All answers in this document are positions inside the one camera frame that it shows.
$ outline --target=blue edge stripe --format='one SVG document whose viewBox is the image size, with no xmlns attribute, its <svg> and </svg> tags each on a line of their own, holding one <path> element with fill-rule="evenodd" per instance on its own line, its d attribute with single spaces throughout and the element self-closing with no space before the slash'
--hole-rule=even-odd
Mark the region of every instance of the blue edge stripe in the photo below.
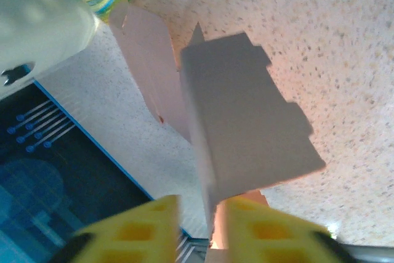
<svg viewBox="0 0 394 263">
<path fill-rule="evenodd" d="M 57 106 L 57 108 L 66 114 L 66 116 L 79 128 L 79 130 L 81 130 L 85 136 L 88 137 L 94 145 L 96 145 L 98 149 L 100 149 L 123 172 L 123 174 L 125 174 L 139 189 L 141 189 L 141 191 L 146 194 L 150 200 L 154 200 L 154 198 L 144 188 L 142 188 L 142 186 L 55 100 L 55 98 L 47 92 L 45 87 L 36 80 L 34 80 L 34 84 Z M 185 229 L 181 229 L 184 235 L 188 238 L 193 238 Z"/>
</svg>

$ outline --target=cardboard box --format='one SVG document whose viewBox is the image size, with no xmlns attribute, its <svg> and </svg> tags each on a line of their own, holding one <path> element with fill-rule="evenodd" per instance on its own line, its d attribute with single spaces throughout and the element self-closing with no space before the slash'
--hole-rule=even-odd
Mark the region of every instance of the cardboard box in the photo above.
<svg viewBox="0 0 394 263">
<path fill-rule="evenodd" d="M 198 25 L 179 75 L 161 18 L 120 2 L 109 22 L 151 114 L 193 144 L 208 227 L 221 201 L 325 167 L 308 119 L 246 33 L 205 41 Z"/>
</svg>

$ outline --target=yellow robot part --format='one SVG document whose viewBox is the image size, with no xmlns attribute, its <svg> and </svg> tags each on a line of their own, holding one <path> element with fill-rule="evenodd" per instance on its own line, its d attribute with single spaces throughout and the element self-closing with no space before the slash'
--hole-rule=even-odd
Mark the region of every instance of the yellow robot part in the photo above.
<svg viewBox="0 0 394 263">
<path fill-rule="evenodd" d="M 341 262 L 313 236 L 329 235 L 324 227 L 241 197 L 227 200 L 226 211 L 231 263 Z"/>
<path fill-rule="evenodd" d="M 76 233 L 94 238 L 72 263 L 174 263 L 179 237 L 175 195 L 91 224 Z"/>
</svg>

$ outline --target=white plastic device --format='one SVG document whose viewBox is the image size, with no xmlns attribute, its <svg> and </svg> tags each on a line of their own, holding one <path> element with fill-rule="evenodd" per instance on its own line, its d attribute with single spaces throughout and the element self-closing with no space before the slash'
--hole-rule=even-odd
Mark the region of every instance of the white plastic device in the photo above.
<svg viewBox="0 0 394 263">
<path fill-rule="evenodd" d="M 83 50 L 98 24 L 81 0 L 0 0 L 0 99 Z"/>
</svg>

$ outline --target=hole in yellow plastic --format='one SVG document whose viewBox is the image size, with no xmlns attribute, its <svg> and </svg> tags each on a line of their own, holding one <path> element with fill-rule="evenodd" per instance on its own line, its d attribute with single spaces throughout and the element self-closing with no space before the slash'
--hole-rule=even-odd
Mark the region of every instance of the hole in yellow plastic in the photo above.
<svg viewBox="0 0 394 263">
<path fill-rule="evenodd" d="M 166 206 L 164 204 L 160 204 L 160 205 L 152 208 L 152 211 L 163 212 L 165 209 L 166 209 Z"/>
<path fill-rule="evenodd" d="M 154 230 L 154 227 L 150 224 L 126 224 L 120 230 L 117 239 L 126 241 L 151 240 L 153 238 Z"/>
<path fill-rule="evenodd" d="M 292 238 L 292 233 L 281 224 L 256 222 L 251 225 L 253 235 L 260 240 L 285 240 Z"/>
<path fill-rule="evenodd" d="M 138 251 L 106 251 L 100 263 L 143 263 L 145 254 Z"/>
<path fill-rule="evenodd" d="M 267 249 L 263 252 L 263 256 L 268 259 L 267 263 L 311 262 L 305 253 L 299 249 Z"/>
</svg>

